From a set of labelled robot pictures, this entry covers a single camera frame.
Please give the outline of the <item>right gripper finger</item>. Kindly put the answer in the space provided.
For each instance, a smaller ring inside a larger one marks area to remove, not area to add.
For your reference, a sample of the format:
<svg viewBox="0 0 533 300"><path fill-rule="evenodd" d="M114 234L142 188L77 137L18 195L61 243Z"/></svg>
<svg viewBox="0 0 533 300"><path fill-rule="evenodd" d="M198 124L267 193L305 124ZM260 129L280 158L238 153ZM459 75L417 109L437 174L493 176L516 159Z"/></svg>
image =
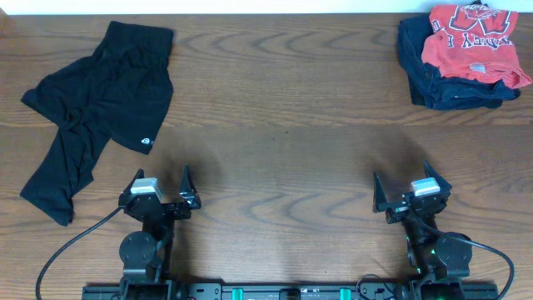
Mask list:
<svg viewBox="0 0 533 300"><path fill-rule="evenodd" d="M406 206L406 202L403 202L403 201L388 202L384 188L381 184L381 180L376 172L373 173L373 179L374 179L374 196L373 196L372 211L374 213L382 213L388 209L395 211L398 208L402 208Z"/></svg>
<svg viewBox="0 0 533 300"><path fill-rule="evenodd" d="M423 162L424 172L428 178L434 178L441 188L441 191L450 191L452 186L429 164L427 160Z"/></svg>

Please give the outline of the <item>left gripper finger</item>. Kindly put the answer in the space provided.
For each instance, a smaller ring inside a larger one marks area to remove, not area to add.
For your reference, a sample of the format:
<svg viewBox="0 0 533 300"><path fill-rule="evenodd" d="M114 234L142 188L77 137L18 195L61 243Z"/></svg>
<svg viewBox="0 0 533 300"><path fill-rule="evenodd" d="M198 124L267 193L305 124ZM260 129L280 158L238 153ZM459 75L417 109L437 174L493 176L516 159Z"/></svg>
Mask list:
<svg viewBox="0 0 533 300"><path fill-rule="evenodd" d="M136 174L134 175L133 179L130 181L130 183L124 188L124 190L122 191L122 195L129 195L131 194L131 188L134 184L134 182L138 179L143 179L145 177L144 175L144 171L142 168L139 168L136 172Z"/></svg>
<svg viewBox="0 0 533 300"><path fill-rule="evenodd" d="M182 169L182 180L179 189L179 195L185 201L195 201L197 198L197 190L192 182L192 176L187 165Z"/></svg>

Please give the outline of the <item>black pants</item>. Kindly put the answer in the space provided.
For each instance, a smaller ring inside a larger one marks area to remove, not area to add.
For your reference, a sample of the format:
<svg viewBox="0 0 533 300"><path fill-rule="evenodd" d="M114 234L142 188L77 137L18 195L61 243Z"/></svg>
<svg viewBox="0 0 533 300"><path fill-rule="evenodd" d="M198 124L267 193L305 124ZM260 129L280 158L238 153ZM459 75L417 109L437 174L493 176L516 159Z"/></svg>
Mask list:
<svg viewBox="0 0 533 300"><path fill-rule="evenodd" d="M57 134L22 198L66 227L72 199L92 182L109 141L141 154L152 150L172 100L173 37L169 28L112 21L92 55L24 93L22 103L55 123Z"/></svg>

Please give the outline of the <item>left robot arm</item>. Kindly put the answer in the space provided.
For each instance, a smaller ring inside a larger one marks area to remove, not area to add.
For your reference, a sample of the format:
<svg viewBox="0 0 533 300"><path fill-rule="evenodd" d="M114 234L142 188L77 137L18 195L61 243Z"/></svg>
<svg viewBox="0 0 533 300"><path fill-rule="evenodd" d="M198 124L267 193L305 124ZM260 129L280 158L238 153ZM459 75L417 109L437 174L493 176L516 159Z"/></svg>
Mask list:
<svg viewBox="0 0 533 300"><path fill-rule="evenodd" d="M155 177L138 170L123 190L118 206L142 223L140 231L128 234L119 248L123 262L121 300L184 300L187 286L170 273L176 221L186 220L202 207L188 166L182 169L180 199L163 203L162 190Z"/></svg>

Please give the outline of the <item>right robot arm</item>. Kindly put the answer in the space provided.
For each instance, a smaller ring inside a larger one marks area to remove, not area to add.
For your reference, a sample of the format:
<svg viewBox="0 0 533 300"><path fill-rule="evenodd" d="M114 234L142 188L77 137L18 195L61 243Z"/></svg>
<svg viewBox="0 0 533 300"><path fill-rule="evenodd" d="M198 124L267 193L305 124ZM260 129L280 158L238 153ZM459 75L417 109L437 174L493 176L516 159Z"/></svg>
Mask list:
<svg viewBox="0 0 533 300"><path fill-rule="evenodd" d="M401 299L464 299L462 279L470 275L471 240L458 232L442 232L436 215L447 206L452 186L428 163L425 177L395 202L387 200L379 175L374 172L374 213L384 213L389 224L405 230L409 264L417 275L396 289Z"/></svg>

